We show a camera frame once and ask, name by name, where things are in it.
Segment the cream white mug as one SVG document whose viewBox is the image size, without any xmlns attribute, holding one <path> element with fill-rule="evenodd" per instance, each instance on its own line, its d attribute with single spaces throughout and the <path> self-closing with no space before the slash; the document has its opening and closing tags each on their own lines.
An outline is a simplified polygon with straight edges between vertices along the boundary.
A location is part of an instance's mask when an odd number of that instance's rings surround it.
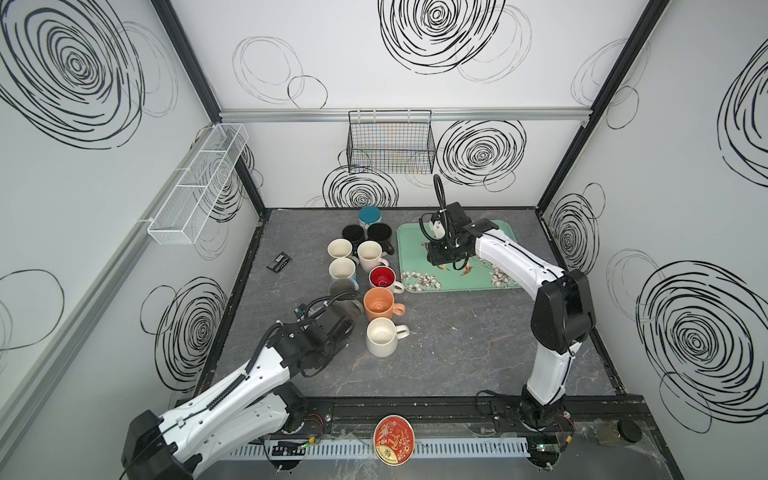
<svg viewBox="0 0 768 480">
<path fill-rule="evenodd" d="M 369 283 L 372 287 L 385 288 L 393 294 L 405 291 L 405 286 L 397 280 L 395 271 L 388 266 L 374 267 L 369 273 Z"/>
</svg>

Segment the orange peach mug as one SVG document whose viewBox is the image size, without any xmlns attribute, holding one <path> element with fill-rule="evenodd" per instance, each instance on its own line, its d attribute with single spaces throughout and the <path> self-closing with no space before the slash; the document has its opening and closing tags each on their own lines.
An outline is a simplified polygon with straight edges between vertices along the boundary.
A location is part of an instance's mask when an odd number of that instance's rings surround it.
<svg viewBox="0 0 768 480">
<path fill-rule="evenodd" d="M 394 294 L 383 287 L 369 289 L 363 298 L 365 313 L 369 321 L 377 318 L 392 319 L 394 316 L 403 316 L 406 306 L 397 303 Z"/>
</svg>

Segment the black and white mug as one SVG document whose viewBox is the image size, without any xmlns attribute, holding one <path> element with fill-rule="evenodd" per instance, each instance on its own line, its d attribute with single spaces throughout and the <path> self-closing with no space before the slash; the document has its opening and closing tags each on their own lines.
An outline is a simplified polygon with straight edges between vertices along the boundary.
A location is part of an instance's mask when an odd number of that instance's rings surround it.
<svg viewBox="0 0 768 480">
<path fill-rule="evenodd" d="M 367 229 L 368 239 L 378 243 L 387 255 L 395 254 L 392 235 L 392 228 L 386 223 L 374 223 Z"/>
</svg>

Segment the white speckled mug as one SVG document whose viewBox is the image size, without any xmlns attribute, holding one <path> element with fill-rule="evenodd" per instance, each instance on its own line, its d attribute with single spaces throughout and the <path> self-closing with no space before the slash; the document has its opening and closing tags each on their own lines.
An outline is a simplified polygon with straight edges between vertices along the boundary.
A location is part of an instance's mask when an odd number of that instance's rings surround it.
<svg viewBox="0 0 768 480">
<path fill-rule="evenodd" d="M 386 358 L 396 351 L 398 342 L 410 334 L 407 325 L 396 325 L 385 317 L 375 318 L 366 329 L 366 347 L 373 356 Z"/>
</svg>

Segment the pink mug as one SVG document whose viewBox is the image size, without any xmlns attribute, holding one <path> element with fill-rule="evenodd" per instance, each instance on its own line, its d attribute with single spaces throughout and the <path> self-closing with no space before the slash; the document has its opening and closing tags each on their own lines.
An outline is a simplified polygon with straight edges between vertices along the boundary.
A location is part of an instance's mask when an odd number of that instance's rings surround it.
<svg viewBox="0 0 768 480">
<path fill-rule="evenodd" d="M 370 273 L 379 266 L 389 266 L 382 246 L 373 240 L 364 241 L 358 246 L 357 257 L 365 273 Z"/>
</svg>

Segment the green floral tray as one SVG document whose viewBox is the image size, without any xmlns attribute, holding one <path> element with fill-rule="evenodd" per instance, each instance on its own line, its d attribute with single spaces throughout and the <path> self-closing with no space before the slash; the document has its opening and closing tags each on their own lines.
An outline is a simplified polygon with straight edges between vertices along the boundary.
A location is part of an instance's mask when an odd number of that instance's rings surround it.
<svg viewBox="0 0 768 480">
<path fill-rule="evenodd" d="M 400 280 L 411 293 L 449 293 L 517 289 L 519 285 L 498 267 L 472 257 L 462 270 L 452 263 L 434 266 L 427 260 L 428 240 L 418 223 L 405 223 L 397 229 L 396 245 Z"/>
</svg>

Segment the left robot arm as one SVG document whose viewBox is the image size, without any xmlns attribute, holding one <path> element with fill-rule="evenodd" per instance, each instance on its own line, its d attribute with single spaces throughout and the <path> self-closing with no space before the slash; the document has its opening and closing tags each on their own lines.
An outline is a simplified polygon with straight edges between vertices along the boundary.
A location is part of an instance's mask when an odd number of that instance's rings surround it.
<svg viewBox="0 0 768 480">
<path fill-rule="evenodd" d="M 252 440 L 301 429 L 308 402 L 292 378 L 322 371 L 354 326 L 342 316 L 327 328 L 316 315 L 271 325 L 252 357 L 223 380 L 172 410 L 146 410 L 131 421 L 122 478 L 195 479 Z"/>
</svg>

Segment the light blue mug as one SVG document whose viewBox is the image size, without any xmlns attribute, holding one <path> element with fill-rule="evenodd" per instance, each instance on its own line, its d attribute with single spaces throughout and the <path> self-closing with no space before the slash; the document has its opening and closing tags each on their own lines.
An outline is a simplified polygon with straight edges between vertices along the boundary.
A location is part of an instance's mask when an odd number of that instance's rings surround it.
<svg viewBox="0 0 768 480">
<path fill-rule="evenodd" d="M 335 258 L 328 267 L 328 273 L 333 281 L 350 280 L 358 286 L 357 264 L 351 258 Z"/>
</svg>

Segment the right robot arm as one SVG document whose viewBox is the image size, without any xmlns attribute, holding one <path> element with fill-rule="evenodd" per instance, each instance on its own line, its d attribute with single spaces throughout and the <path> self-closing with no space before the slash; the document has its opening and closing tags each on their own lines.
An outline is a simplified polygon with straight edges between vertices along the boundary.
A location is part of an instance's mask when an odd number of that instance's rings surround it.
<svg viewBox="0 0 768 480">
<path fill-rule="evenodd" d="M 457 202 L 419 221 L 434 266 L 477 257 L 509 276 L 534 302 L 530 328 L 538 342 L 523 387 L 520 421 L 532 430 L 554 422 L 562 408 L 568 375 L 581 345 L 596 324 L 589 280 L 531 253 L 488 219 L 471 220 Z"/>
</svg>

